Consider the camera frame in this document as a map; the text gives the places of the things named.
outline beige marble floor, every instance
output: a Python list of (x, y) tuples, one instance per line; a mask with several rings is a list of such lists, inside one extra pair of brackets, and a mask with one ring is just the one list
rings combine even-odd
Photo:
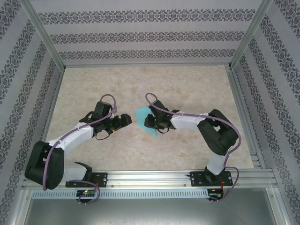
[[(117, 100), (117, 114), (128, 113), (133, 123), (106, 140), (93, 138), (81, 144), (66, 157), (67, 162), (81, 161), (93, 170), (203, 169), (210, 150), (200, 132), (170, 130), (154, 137), (138, 127), (135, 109), (148, 105), (146, 92), (155, 93), (169, 110), (208, 113), (219, 109), (242, 134), (242, 145), (227, 165), (253, 168), (223, 66), (67, 68), (47, 140), (73, 128), (94, 110), (103, 94), (111, 93)], [(105, 101), (112, 103), (109, 97)]]

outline black mounting plate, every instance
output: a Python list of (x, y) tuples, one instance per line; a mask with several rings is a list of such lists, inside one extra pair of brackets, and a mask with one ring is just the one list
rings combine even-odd
[[(96, 184), (99, 188), (105, 188), (107, 184), (107, 173), (93, 172), (90, 182)], [(66, 188), (94, 188), (94, 186), (91, 184), (67, 181)]]
[(222, 181), (224, 183), (224, 186), (232, 186), (233, 185), (232, 176), (229, 171), (223, 171), (219, 175), (218, 180), (213, 183), (209, 182), (205, 178), (204, 171), (192, 171), (192, 172), (190, 172), (189, 177), (191, 178), (192, 187), (221, 186)]

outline patterned wallpaper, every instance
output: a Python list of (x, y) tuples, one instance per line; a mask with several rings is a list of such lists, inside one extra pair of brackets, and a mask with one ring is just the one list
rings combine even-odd
[(292, 224), (300, 224), (299, 18), (296, 0), (273, 1), (235, 69)]
[(66, 65), (228, 63), (261, 0), (33, 0)]
[(0, 1), (0, 225), (9, 220), (27, 156), (40, 140), (60, 71), (17, 0)]

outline blue cloth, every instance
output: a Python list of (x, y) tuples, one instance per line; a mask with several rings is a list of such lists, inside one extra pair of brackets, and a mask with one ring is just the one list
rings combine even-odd
[(139, 127), (143, 128), (149, 134), (152, 134), (155, 137), (157, 137), (156, 129), (148, 128), (148, 127), (145, 127), (145, 125), (144, 125), (145, 119), (148, 116), (148, 114), (153, 115), (149, 107), (143, 107), (143, 108), (136, 109), (135, 116), (136, 116), (137, 125)]

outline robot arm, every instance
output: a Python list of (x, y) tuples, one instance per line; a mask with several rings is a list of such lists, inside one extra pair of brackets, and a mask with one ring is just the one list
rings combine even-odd
[[(152, 104), (158, 108), (168, 111), (168, 109), (165, 108), (159, 100), (156, 100)], [(210, 113), (199, 114), (199, 117), (195, 117), (188, 116), (187, 113), (179, 110), (173, 110), (172, 112), (187, 115), (172, 115), (162, 112), (151, 105), (149, 108), (153, 115), (149, 114), (145, 119), (145, 126), (148, 128), (154, 128), (158, 131), (161, 129), (167, 129), (167, 131), (169, 131), (169, 129), (191, 129), (201, 132), (211, 150), (210, 161), (205, 168), (205, 176), (210, 182), (217, 180), (218, 175), (220, 175), (225, 169), (224, 162), (228, 150), (236, 143), (238, 136), (227, 124), (218, 120), (201, 117), (201, 115), (217, 117), (227, 122), (229, 122), (229, 120), (216, 109), (212, 110)]]
[[(97, 102), (95, 110), (89, 112), (73, 129), (71, 129), (77, 129), (77, 131), (70, 133), (67, 137), (60, 141), (58, 145), (56, 145), (48, 164), (46, 177), (46, 187), (48, 189), (56, 188), (62, 181), (89, 181), (91, 179), (91, 167), (80, 162), (75, 162), (73, 165), (64, 165), (64, 159), (65, 156), (78, 145), (95, 137), (99, 132), (105, 130), (110, 135), (114, 131), (132, 123), (129, 115), (122, 114), (121, 118), (119, 118), (119, 116), (114, 116), (113, 112), (110, 118), (106, 118), (99, 123), (94, 123), (80, 129), (83, 125), (87, 125), (105, 117), (112, 109), (113, 108), (109, 103), (103, 101)], [(61, 137), (49, 142), (39, 141), (34, 145), (25, 170), (26, 178), (42, 185), (45, 159), (48, 156), (49, 150), (61, 139)]]

